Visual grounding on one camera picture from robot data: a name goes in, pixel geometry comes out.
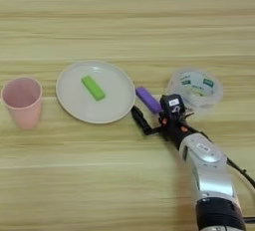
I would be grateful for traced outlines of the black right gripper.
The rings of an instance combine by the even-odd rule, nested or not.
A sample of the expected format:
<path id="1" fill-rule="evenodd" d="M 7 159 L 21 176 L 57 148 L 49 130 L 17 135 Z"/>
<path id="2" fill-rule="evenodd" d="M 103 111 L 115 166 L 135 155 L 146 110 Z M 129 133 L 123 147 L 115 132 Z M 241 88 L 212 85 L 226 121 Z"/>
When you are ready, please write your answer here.
<path id="1" fill-rule="evenodd" d="M 202 133 L 186 122 L 186 115 L 179 115 L 177 119 L 170 118 L 166 113 L 159 114 L 161 127 L 152 128 L 143 116 L 143 113 L 137 106 L 131 109 L 131 115 L 137 126 L 145 135 L 162 133 L 166 140 L 171 141 L 176 149 L 180 148 L 181 142 L 189 135 Z"/>

